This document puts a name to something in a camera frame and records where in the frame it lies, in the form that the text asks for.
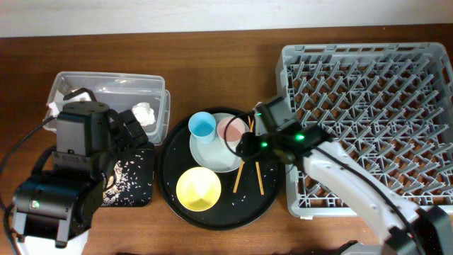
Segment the white napkin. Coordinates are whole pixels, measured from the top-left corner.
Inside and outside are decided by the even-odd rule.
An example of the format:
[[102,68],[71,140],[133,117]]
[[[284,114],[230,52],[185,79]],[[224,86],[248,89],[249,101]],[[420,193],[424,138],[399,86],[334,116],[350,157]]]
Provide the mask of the white napkin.
[[153,125],[156,122],[154,110],[147,102],[141,102],[133,106],[132,113],[141,126]]

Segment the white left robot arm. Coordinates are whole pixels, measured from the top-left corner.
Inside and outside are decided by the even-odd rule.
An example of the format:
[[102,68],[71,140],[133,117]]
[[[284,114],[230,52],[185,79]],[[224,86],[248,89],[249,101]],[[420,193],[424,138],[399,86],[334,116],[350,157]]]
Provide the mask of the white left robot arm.
[[15,254],[82,254],[93,215],[111,188],[115,165],[154,145],[131,110],[117,112],[82,88],[64,98],[55,145],[17,187],[4,215]]

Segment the yellow bowl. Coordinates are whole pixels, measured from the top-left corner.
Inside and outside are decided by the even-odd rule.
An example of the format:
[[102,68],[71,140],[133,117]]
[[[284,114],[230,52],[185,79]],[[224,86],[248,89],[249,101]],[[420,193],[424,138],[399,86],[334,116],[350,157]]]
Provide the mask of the yellow bowl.
[[176,197],[187,210],[202,212],[212,208],[220,199],[222,185],[218,175],[197,166],[185,171],[176,184]]

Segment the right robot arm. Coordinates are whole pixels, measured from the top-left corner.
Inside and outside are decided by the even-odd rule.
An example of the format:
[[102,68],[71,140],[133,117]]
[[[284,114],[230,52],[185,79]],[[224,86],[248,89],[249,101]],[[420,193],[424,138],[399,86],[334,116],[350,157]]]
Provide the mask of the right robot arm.
[[234,154],[245,162],[279,161],[337,195],[376,234],[379,244],[351,241],[338,254],[451,254],[452,221],[440,207],[423,209],[364,170],[322,127],[302,127],[276,96],[246,113],[265,133],[242,135]]

